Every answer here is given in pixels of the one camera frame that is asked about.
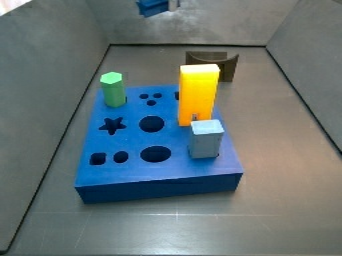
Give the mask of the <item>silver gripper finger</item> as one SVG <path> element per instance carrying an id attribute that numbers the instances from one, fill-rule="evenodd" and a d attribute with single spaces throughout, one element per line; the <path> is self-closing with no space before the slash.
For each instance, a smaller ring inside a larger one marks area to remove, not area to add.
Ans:
<path id="1" fill-rule="evenodd" d="M 180 6 L 178 0 L 168 0 L 168 10 L 169 11 L 174 11 L 178 6 Z"/>

